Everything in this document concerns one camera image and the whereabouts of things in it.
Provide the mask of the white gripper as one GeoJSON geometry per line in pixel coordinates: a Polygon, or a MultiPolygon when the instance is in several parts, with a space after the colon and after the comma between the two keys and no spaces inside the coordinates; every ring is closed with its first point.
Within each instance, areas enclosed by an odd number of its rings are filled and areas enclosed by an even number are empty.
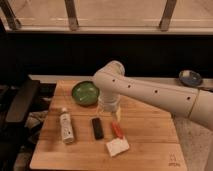
{"type": "Polygon", "coordinates": [[[98,112],[109,112],[111,115],[116,117],[116,120],[121,120],[121,108],[120,101],[106,102],[101,99],[98,100],[98,112]]]}

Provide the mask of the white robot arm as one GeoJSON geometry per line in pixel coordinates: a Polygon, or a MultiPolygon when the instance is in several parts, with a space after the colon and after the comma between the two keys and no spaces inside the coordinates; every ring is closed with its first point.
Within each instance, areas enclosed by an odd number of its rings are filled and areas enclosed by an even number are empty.
{"type": "Polygon", "coordinates": [[[213,131],[213,93],[195,88],[137,80],[124,76],[119,61],[111,61],[93,76],[100,90],[98,104],[109,112],[116,112],[120,96],[142,101],[213,131]]]}

